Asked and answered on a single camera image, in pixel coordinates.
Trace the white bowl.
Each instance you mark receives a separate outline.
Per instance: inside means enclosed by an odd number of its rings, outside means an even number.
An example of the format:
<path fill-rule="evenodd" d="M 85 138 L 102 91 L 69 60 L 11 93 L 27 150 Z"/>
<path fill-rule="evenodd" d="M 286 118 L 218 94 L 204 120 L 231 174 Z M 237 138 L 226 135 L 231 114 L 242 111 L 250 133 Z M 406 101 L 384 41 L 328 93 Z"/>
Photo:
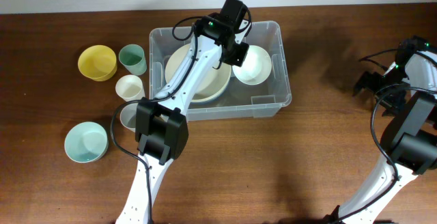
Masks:
<path fill-rule="evenodd" d="M 234 76 L 246 85 L 259 85 L 267 80 L 272 70 L 268 52 L 260 46 L 250 45 L 241 67 L 233 66 Z"/>

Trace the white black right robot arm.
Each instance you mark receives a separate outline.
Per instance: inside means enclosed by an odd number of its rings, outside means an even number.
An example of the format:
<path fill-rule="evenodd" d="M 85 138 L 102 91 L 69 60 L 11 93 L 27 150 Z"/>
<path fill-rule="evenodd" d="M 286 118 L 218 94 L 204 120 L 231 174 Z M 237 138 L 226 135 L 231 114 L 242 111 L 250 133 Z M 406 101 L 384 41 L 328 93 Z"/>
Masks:
<path fill-rule="evenodd" d="M 422 129 L 436 125 L 436 47 L 412 36 L 393 49 L 395 61 L 384 74 L 364 72 L 354 93 L 369 90 L 376 107 L 392 116 L 382 136 L 370 132 L 380 156 L 354 196 L 324 217 L 325 223 L 377 223 L 378 215 L 409 182 L 436 169 L 436 136 Z"/>

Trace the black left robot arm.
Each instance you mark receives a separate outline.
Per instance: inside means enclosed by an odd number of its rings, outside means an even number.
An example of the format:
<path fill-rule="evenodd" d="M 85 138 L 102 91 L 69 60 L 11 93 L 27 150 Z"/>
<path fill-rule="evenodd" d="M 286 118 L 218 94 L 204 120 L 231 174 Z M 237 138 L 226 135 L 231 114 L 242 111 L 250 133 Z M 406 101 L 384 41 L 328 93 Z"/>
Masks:
<path fill-rule="evenodd" d="M 207 73 L 223 63 L 239 66 L 248 44 L 242 40 L 251 30 L 249 16 L 211 14 L 196 21 L 193 36 L 181 64 L 153 99 L 135 100 L 135 139 L 138 154 L 130 192 L 117 223 L 152 223 L 152 207 L 171 163 L 188 141 L 186 113 Z"/>

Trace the mint green bowl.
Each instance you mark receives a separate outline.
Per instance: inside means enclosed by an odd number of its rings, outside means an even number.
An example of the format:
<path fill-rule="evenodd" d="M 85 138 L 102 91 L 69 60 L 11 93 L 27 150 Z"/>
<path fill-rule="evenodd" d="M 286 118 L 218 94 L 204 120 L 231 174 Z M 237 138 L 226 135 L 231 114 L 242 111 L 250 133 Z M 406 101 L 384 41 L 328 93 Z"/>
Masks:
<path fill-rule="evenodd" d="M 95 122 L 74 126 L 66 135 L 64 150 L 76 163 L 91 163 L 104 156 L 109 147 L 106 130 Z"/>

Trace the yellow bowl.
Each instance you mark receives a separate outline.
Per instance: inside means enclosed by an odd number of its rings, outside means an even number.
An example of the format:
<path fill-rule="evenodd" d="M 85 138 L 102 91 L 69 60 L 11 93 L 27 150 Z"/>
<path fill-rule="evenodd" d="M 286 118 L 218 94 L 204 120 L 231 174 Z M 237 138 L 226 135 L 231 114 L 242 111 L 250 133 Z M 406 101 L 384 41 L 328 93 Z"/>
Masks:
<path fill-rule="evenodd" d="M 78 59 L 79 72 L 93 81 L 107 81 L 117 71 L 115 52 L 105 45 L 85 49 Z"/>

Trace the beige bowl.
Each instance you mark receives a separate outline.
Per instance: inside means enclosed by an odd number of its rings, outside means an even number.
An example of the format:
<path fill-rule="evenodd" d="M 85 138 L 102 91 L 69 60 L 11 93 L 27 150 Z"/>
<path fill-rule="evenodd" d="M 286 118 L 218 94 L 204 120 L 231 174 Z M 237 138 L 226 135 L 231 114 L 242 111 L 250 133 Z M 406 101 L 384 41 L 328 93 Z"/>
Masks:
<path fill-rule="evenodd" d="M 212 102 L 213 100 L 216 100 L 219 98 L 225 91 L 226 87 L 223 89 L 218 90 L 215 93 L 205 93 L 200 92 L 198 94 L 195 94 L 193 96 L 193 99 L 191 100 L 192 103 L 206 103 L 206 102 Z"/>
<path fill-rule="evenodd" d="M 165 66 L 165 80 L 167 83 L 171 80 L 178 66 L 182 63 L 189 48 L 190 44 L 181 46 L 172 56 L 170 56 Z M 211 68 L 199 85 L 196 94 L 200 92 L 215 93 L 220 89 L 227 88 L 230 77 L 231 66 L 227 64 L 222 64 L 219 69 Z"/>

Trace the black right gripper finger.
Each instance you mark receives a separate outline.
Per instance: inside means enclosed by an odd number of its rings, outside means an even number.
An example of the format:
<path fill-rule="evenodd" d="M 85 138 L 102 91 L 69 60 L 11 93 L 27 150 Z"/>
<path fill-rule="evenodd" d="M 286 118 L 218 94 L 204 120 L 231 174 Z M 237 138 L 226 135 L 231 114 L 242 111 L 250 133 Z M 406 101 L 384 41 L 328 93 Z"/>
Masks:
<path fill-rule="evenodd" d="M 379 89 L 373 92 L 376 102 L 374 111 L 378 110 L 379 106 L 384 108 L 382 117 L 396 116 L 406 106 L 406 90 L 405 89 Z"/>
<path fill-rule="evenodd" d="M 353 87 L 352 95 L 358 95 L 363 89 L 377 96 L 377 91 L 383 86 L 383 76 L 377 72 L 364 72 Z"/>

